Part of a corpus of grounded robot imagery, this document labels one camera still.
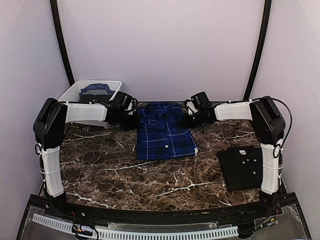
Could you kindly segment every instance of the folded black shirt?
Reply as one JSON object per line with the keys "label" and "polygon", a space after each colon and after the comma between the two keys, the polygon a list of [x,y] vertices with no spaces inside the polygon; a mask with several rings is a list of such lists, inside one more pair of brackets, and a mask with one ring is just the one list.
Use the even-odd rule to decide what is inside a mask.
{"label": "folded black shirt", "polygon": [[263,159],[260,147],[229,147],[217,155],[229,192],[261,187]]}

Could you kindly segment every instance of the light purple wall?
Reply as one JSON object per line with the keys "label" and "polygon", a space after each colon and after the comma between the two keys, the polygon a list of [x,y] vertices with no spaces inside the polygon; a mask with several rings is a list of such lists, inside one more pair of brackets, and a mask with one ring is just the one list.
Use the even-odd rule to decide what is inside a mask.
{"label": "light purple wall", "polygon": [[49,0],[0,3],[0,239],[15,239],[41,176],[33,122],[48,97],[68,80]]}
{"label": "light purple wall", "polygon": [[77,80],[122,81],[139,101],[242,99],[263,0],[59,0]]}
{"label": "light purple wall", "polygon": [[277,0],[271,16],[253,97],[285,101],[293,113],[284,146],[283,177],[296,192],[312,239],[320,239],[320,4]]}

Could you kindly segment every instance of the folded shirt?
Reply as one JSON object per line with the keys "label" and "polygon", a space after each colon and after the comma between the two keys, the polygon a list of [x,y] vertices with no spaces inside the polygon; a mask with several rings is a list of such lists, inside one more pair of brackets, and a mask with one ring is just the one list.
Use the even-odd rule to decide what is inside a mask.
{"label": "folded shirt", "polygon": [[179,104],[152,102],[137,108],[136,159],[167,160],[196,156],[198,147],[189,129],[183,127],[184,113]]}
{"label": "folded shirt", "polygon": [[229,147],[226,151],[219,151],[217,155],[229,192],[261,187],[263,159],[260,147]]}
{"label": "folded shirt", "polygon": [[113,95],[115,93],[115,91],[110,89],[108,84],[94,83],[82,88],[81,92],[79,92],[79,97],[81,98],[88,90],[105,90],[105,92],[109,95]]}

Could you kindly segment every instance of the black base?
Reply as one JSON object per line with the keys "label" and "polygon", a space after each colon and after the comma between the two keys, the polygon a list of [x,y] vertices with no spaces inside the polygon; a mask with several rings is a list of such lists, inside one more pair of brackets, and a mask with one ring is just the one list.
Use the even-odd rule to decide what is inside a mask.
{"label": "black base", "polygon": [[[296,194],[294,192],[283,194],[281,198],[281,207],[292,204],[296,204],[298,213],[303,223],[305,234],[309,239],[311,239],[306,219]],[[46,206],[49,206],[49,202],[46,198],[32,194],[23,214],[19,232],[16,238],[17,240],[21,239],[23,227],[25,225],[30,206],[44,209],[45,214],[47,215],[61,217],[54,211],[54,209],[46,208]],[[233,226],[238,226],[240,232],[253,227],[254,219],[261,217],[257,214],[259,206],[259,202],[253,202],[238,206],[189,211],[133,211],[106,209],[66,203],[66,207],[69,212],[74,212],[77,218],[92,223],[93,225],[108,226],[109,223],[178,225],[218,222],[219,226],[230,224]]]}

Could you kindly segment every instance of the white arm segment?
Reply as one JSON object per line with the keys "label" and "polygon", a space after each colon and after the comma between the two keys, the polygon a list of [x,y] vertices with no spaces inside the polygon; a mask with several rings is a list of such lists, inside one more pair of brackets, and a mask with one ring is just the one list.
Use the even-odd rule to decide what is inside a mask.
{"label": "white arm segment", "polygon": [[250,103],[252,101],[223,103],[214,108],[217,120],[252,120]]}
{"label": "white arm segment", "polygon": [[60,146],[49,148],[46,151],[41,150],[46,190],[52,197],[58,197],[64,193],[64,186],[61,182],[60,163],[59,163]]}
{"label": "white arm segment", "polygon": [[65,123],[103,122],[107,116],[107,108],[101,104],[65,103],[68,106]]}
{"label": "white arm segment", "polygon": [[[107,108],[101,104],[65,103],[68,106],[65,123],[96,121],[103,122],[107,116]],[[61,181],[60,146],[41,150],[46,182],[46,190],[52,197],[58,197],[64,193]]]}
{"label": "white arm segment", "polygon": [[[280,139],[277,143],[282,145],[283,140]],[[274,158],[274,155],[278,155],[279,148],[274,151],[274,146],[271,144],[261,143],[262,159],[263,159],[263,179],[261,190],[267,194],[272,195],[279,189],[280,169],[279,157]]]}

